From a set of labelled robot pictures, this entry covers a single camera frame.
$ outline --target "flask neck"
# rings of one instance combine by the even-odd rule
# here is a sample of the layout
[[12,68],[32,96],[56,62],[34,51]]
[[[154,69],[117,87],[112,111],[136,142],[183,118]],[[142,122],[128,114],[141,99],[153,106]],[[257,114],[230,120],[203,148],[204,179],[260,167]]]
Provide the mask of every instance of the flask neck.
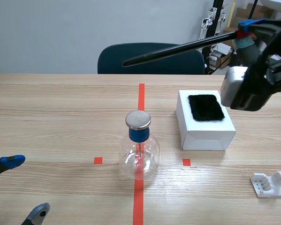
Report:
[[147,127],[143,130],[129,129],[129,138],[137,143],[145,142],[150,136],[150,129]]

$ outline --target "black foam pad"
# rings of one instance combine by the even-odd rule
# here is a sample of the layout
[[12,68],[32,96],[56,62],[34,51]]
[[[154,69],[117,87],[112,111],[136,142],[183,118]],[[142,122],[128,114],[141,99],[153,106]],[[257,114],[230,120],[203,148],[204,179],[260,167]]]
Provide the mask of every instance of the black foam pad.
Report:
[[188,100],[196,121],[221,121],[225,118],[214,95],[189,95]]

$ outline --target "dark teal chair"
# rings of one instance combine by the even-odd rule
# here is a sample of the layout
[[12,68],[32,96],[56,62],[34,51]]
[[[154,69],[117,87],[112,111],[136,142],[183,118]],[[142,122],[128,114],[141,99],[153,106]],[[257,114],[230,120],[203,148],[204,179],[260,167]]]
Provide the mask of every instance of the dark teal chair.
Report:
[[124,60],[172,46],[175,44],[129,43],[109,46],[99,56],[98,74],[204,74],[204,59],[197,50],[136,66],[122,67]]

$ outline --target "white wall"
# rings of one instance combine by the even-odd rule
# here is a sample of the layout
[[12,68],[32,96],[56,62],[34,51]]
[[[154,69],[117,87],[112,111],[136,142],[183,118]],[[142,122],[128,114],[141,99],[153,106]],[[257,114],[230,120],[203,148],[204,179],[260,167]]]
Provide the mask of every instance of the white wall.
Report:
[[[231,2],[224,2],[229,4],[227,17]],[[0,73],[96,73],[99,54],[109,45],[196,40],[212,4],[213,0],[0,0]]]

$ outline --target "round-bottom flask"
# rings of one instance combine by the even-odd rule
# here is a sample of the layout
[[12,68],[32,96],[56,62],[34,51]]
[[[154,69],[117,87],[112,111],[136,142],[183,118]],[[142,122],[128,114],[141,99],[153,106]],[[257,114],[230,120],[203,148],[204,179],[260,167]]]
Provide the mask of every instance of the round-bottom flask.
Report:
[[141,110],[126,117],[129,134],[122,138],[119,149],[121,170],[133,179],[147,179],[155,175],[160,162],[158,140],[150,134],[150,115]]

